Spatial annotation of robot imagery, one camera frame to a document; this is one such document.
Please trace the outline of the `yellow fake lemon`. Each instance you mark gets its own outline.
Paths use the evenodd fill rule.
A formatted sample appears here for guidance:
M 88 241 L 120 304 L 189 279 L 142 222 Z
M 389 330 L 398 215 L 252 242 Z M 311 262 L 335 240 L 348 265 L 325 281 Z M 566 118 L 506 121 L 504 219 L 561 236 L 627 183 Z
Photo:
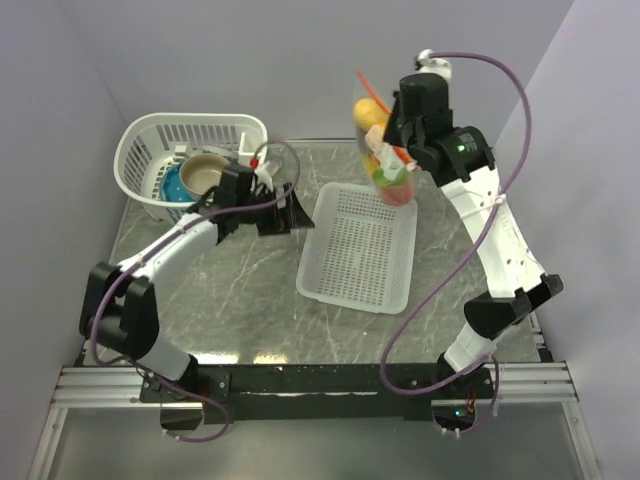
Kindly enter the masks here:
M 389 114 L 372 98 L 361 98 L 353 106 L 352 115 L 355 124 L 363 131 L 372 126 L 386 124 Z

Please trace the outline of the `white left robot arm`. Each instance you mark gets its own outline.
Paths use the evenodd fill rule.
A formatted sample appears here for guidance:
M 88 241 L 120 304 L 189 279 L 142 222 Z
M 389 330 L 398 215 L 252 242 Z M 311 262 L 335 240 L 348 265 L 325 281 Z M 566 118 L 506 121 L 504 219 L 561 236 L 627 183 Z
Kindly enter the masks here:
M 138 254 L 111 265 L 101 262 L 89 274 L 79 331 L 93 349 L 100 346 L 163 377 L 163 390 L 178 402 L 205 390 L 195 357 L 160 333 L 157 297 L 196 257 L 218 246 L 241 225 L 261 236 L 311 229 L 294 185 L 279 193 L 249 168 L 223 169 L 180 220 Z

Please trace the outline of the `clear zip top bag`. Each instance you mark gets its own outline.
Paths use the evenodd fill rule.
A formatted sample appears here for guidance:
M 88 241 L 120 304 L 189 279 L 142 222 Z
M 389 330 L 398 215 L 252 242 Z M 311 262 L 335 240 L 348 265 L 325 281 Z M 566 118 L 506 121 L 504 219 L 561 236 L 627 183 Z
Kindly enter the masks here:
M 363 73 L 357 70 L 356 76 L 359 84 L 354 89 L 352 110 L 357 100 L 372 98 L 390 115 L 390 108 Z M 414 184 L 414 174 L 418 170 L 417 163 L 409 157 L 405 149 L 393 147 L 383 141 L 386 124 L 374 125 L 368 131 L 361 130 L 355 122 L 354 125 L 361 163 L 378 195 L 378 189 L 383 186 L 398 185 L 407 180 L 412 180 Z

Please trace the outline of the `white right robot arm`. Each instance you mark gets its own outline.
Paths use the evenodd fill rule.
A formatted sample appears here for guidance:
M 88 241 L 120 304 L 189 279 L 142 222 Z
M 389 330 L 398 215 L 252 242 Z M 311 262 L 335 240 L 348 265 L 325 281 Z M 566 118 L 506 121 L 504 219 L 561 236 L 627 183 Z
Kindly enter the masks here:
M 408 75 L 394 98 L 385 142 L 405 149 L 431 175 L 463 222 L 486 278 L 486 291 L 465 303 L 466 322 L 438 360 L 434 386 L 460 398 L 499 340 L 564 285 L 529 249 L 484 135 L 454 126 L 447 80 L 436 73 Z

